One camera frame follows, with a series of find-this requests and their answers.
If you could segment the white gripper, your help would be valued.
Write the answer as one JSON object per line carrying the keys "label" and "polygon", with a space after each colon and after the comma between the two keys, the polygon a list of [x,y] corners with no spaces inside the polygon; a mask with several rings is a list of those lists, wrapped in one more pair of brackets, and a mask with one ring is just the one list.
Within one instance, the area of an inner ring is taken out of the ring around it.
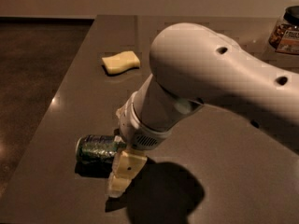
{"label": "white gripper", "polygon": [[[115,149],[124,150],[116,154],[112,163],[107,185],[107,193],[111,198],[120,198],[146,164],[145,153],[138,150],[153,150],[171,134],[171,131],[155,131],[142,123],[135,112],[135,97],[136,91],[116,111],[120,136],[114,138]],[[126,149],[126,144],[133,149]]]}

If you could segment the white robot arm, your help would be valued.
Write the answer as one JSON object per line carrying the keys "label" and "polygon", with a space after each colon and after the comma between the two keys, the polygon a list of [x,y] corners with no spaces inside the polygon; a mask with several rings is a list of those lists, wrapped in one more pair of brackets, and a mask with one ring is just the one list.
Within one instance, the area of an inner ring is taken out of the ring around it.
{"label": "white robot arm", "polygon": [[299,75],[265,63],[231,38],[205,26],[178,23],[162,30],[149,51],[151,73],[117,112],[126,148],[108,179],[119,198],[141,171],[145,153],[204,105],[254,120],[291,150],[299,148]]}

